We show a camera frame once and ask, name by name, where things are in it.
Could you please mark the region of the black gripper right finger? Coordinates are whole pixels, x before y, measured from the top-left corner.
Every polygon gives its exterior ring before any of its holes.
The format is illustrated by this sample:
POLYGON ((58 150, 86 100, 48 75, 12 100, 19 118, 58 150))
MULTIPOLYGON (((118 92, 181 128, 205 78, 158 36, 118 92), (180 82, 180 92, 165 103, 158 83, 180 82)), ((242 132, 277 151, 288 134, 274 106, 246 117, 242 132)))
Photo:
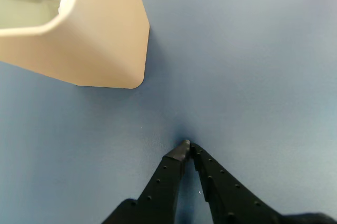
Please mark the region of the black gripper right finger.
POLYGON ((281 214, 249 191, 202 147, 192 144, 191 155, 214 223, 282 223, 281 214))

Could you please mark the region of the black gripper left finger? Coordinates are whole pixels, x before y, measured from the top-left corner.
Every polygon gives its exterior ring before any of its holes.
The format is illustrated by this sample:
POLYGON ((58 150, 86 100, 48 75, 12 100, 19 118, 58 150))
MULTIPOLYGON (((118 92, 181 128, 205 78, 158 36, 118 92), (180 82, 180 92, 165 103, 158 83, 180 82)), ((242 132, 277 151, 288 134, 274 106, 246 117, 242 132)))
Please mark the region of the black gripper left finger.
POLYGON ((190 157, 189 140, 162 157, 138 199, 126 199, 104 223, 174 223, 179 186, 190 157))

